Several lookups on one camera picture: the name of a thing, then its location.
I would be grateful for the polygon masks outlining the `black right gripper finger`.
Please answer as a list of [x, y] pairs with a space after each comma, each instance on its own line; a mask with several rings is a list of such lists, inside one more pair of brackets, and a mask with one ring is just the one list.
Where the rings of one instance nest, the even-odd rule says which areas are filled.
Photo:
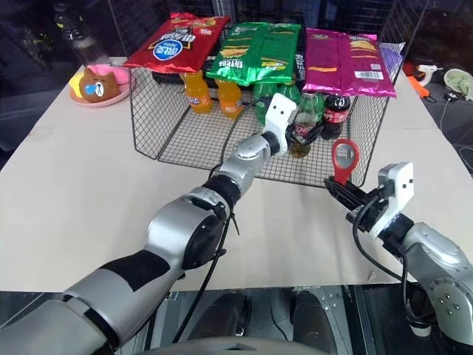
[[344, 185], [344, 188], [347, 193], [347, 201], [351, 206], [361, 206], [368, 203], [378, 191], [377, 189], [372, 189], [369, 192], [365, 192], [349, 181]]
[[337, 183], [334, 177], [328, 177], [324, 179], [324, 184], [329, 194], [335, 198], [341, 205], [349, 209], [350, 211], [358, 208], [358, 206], [351, 206], [347, 201], [347, 193], [343, 184]]

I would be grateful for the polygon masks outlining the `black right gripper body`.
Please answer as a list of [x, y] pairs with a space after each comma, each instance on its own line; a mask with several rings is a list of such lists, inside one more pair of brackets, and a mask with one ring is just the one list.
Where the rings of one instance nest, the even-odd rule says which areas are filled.
[[[387, 206], [387, 202], [385, 200], [381, 201], [381, 198], [384, 197], [384, 190], [385, 187], [384, 185], [379, 186], [377, 189], [377, 194], [374, 196], [377, 198], [377, 200], [374, 202], [374, 204], [371, 205], [371, 207], [368, 208], [368, 210], [365, 212], [364, 216], [361, 218], [361, 221], [359, 222], [358, 229], [360, 231], [370, 231], [372, 226], [375, 224], [378, 215], [381, 213], [381, 211], [384, 209], [384, 207]], [[361, 211], [361, 208], [364, 206], [361, 205], [358, 208], [350, 211], [346, 214], [346, 220], [353, 224], [355, 221], [355, 217], [358, 214], [359, 211]]]

